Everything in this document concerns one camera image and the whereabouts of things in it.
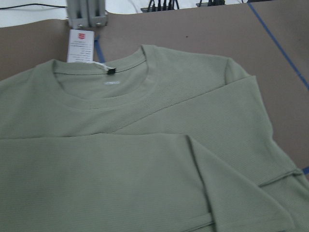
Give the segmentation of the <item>white paper hang tag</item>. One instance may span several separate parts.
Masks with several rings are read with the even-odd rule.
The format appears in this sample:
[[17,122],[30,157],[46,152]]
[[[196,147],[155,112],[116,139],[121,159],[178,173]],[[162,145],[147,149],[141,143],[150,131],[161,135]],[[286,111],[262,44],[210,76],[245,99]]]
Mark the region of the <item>white paper hang tag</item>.
[[71,29],[67,62],[92,62],[94,56],[94,32]]

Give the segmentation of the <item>olive green long-sleeve shirt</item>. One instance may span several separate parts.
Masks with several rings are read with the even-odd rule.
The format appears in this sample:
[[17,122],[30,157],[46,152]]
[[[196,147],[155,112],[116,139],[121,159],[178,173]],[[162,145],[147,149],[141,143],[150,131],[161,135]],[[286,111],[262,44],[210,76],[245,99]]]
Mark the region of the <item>olive green long-sleeve shirt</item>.
[[309,182],[233,59],[142,45],[0,83],[3,232],[306,232]]

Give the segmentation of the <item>aluminium frame post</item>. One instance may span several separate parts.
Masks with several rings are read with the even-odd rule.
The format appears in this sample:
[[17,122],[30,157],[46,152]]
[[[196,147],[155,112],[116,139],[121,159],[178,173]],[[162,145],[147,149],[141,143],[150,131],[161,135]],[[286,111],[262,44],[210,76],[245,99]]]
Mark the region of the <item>aluminium frame post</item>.
[[67,14],[72,29],[103,27],[108,23],[105,0],[67,0]]

